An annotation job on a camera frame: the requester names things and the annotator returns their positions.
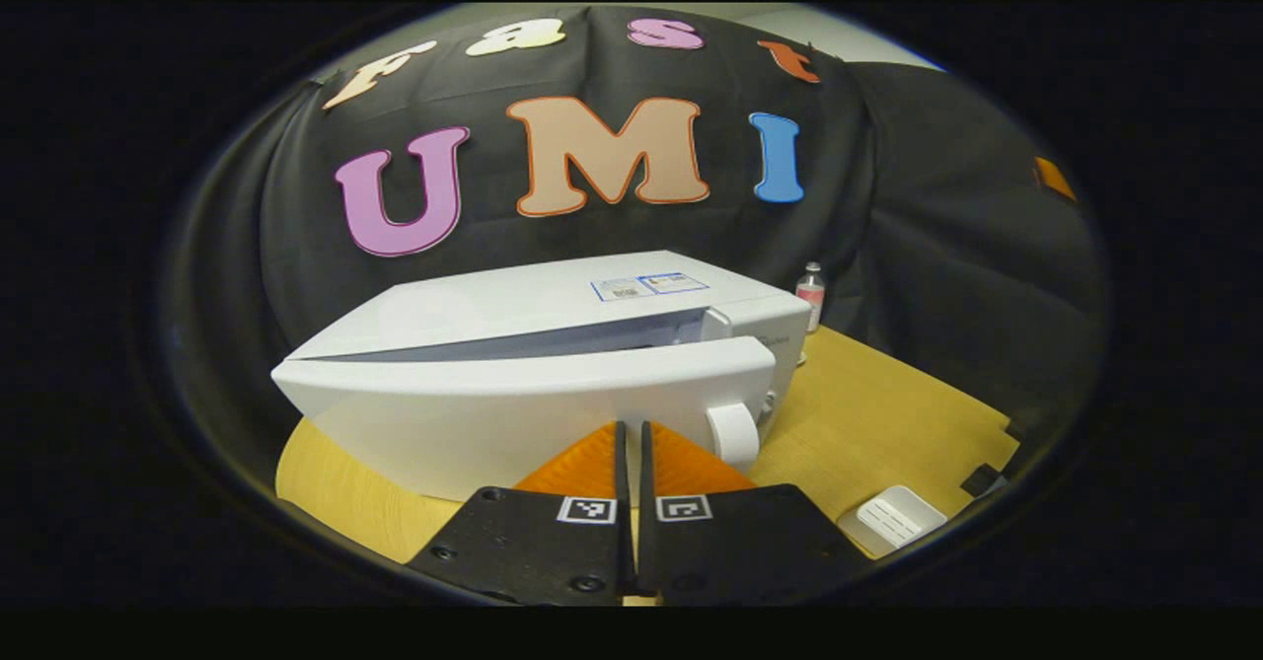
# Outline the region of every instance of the white machine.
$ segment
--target white machine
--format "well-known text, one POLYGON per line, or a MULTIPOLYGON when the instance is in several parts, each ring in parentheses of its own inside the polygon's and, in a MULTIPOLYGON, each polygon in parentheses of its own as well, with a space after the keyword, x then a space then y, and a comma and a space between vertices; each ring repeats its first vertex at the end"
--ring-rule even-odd
POLYGON ((347 453, 431 497, 514 486, 615 420, 662 423, 745 471, 810 310, 671 251, 560 260, 393 286, 272 377, 347 453))

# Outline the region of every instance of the black fabric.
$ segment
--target black fabric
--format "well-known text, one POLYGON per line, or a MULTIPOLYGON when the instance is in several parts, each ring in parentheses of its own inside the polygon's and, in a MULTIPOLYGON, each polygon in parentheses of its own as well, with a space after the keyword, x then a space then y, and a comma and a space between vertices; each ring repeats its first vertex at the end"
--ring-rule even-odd
MULTIPOLYGON (((173 346, 183 348, 176 374, 217 381, 189 382, 193 408, 197 398, 235 400, 217 410, 239 420, 212 435, 260 483, 270 485, 298 419, 268 372, 361 302, 417 279, 658 247, 783 288, 820 261, 826 326, 1019 418, 1023 430, 1051 429, 1082 405, 1104 351, 1100 254, 1084 206, 1036 183, 1033 159, 1045 151, 986 98, 937 71, 847 66, 749 27, 649 9, 563 9, 554 14, 563 43, 465 54, 488 30, 546 16, 429 35, 437 48, 325 111, 361 63, 344 61, 320 88, 304 86, 242 131, 195 184, 196 209, 181 227, 186 260, 173 270, 172 342, 184 341, 173 346), (642 48, 626 39, 628 21, 642 16, 686 20, 706 45, 642 48), (808 57, 820 83, 781 71, 762 39, 808 57), (710 197, 654 206, 629 192, 619 204, 589 197, 572 215, 518 215, 527 139, 505 109, 546 95, 580 97, 614 130, 647 97, 696 102, 710 197), (763 170, 754 111, 799 125, 806 196, 796 204, 754 197, 763 170), (452 125, 471 130, 457 149, 453 232, 399 259, 361 251, 335 170, 389 149, 388 215, 410 220, 424 204, 407 143, 452 125)), ((414 45, 414 34, 393 49, 414 45)))

